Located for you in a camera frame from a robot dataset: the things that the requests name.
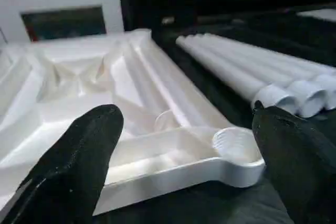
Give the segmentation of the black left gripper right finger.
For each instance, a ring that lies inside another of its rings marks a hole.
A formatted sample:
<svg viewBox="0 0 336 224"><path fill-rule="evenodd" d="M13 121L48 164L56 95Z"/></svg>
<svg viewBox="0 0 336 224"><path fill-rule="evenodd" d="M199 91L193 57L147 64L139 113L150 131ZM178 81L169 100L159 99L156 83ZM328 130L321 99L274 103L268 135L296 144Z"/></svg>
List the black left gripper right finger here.
<svg viewBox="0 0 336 224"><path fill-rule="evenodd" d="M252 132L295 223L335 223L335 145L311 122L254 104Z"/></svg>

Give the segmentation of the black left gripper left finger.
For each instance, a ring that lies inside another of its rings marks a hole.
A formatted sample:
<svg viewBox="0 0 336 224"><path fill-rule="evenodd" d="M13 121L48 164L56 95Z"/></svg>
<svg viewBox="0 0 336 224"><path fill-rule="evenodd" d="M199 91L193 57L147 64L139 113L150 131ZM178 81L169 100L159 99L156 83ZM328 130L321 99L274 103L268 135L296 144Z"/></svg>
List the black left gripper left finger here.
<svg viewBox="0 0 336 224"><path fill-rule="evenodd" d="M124 125L114 104L76 118L1 210L1 223L91 223Z"/></svg>

